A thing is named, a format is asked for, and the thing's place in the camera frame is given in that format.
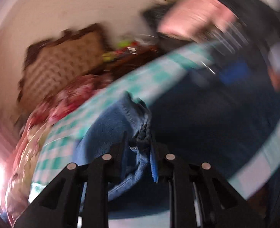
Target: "brown padded headboard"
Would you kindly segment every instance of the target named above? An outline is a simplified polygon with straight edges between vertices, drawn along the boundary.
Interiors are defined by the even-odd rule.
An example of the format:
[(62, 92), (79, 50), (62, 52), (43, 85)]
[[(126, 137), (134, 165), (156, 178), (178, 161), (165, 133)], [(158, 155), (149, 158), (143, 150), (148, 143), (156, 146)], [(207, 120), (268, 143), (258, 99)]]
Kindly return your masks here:
[(102, 69), (102, 55), (108, 50), (99, 24), (77, 32), (65, 30), (56, 41), (31, 45), (19, 83), (19, 105), (30, 113), (45, 97), (59, 92), (77, 76)]

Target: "wall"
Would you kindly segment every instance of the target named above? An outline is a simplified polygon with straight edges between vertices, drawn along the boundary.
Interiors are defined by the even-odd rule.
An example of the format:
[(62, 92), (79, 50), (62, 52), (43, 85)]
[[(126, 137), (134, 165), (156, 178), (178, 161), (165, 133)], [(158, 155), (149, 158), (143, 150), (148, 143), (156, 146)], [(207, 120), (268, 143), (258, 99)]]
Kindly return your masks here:
[(67, 28), (104, 22), (112, 42), (119, 35), (148, 31), (139, 11), (152, 0), (19, 0), (0, 34), (0, 100), (5, 113), (15, 111), (18, 81), (27, 47)]

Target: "checkered bedsheet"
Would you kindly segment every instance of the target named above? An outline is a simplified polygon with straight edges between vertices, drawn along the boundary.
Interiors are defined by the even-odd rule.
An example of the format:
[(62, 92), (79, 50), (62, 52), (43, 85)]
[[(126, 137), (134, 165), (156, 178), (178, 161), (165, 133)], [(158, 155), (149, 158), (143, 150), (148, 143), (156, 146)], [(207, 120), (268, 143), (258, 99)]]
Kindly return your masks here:
[[(134, 70), (112, 83), (73, 113), (61, 119), (51, 129), (42, 148), (33, 175), (29, 201), (71, 162), (74, 146), (86, 134), (101, 112), (124, 92), (150, 105), (161, 94), (175, 85), (189, 68), (201, 68), (212, 63), (208, 49), (211, 44), (189, 44), (145, 66)], [(239, 170), (230, 184), (248, 198), (258, 190), (280, 165), (280, 123), (269, 140), (252, 160)]]

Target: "silver screw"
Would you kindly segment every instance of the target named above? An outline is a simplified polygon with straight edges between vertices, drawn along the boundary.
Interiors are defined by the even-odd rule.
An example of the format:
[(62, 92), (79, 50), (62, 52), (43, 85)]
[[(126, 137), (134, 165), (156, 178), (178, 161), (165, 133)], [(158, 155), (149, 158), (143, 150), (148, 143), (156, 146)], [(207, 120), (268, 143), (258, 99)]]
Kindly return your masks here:
[(209, 163), (202, 163), (201, 164), (201, 167), (205, 170), (209, 170), (211, 169), (211, 165)]
[(112, 156), (110, 154), (104, 154), (102, 156), (102, 159), (104, 159), (104, 160), (111, 160), (111, 158), (112, 158)]
[(70, 163), (67, 165), (68, 170), (74, 170), (76, 167), (77, 167), (77, 165), (75, 163)]
[(174, 154), (167, 154), (167, 155), (165, 156), (165, 158), (166, 158), (167, 160), (174, 160), (176, 157), (175, 157)]

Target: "wooden nightstand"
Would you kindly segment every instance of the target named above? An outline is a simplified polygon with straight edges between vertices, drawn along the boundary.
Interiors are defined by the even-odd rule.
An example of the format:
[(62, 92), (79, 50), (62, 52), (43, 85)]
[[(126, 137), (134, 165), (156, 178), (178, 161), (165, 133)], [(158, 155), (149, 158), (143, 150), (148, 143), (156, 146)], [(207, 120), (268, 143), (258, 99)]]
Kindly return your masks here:
[(160, 56), (160, 53), (157, 45), (143, 47), (137, 50), (137, 55), (129, 54), (115, 62), (108, 63), (104, 71), (110, 71), (115, 81), (134, 69), (156, 59), (158, 56)]

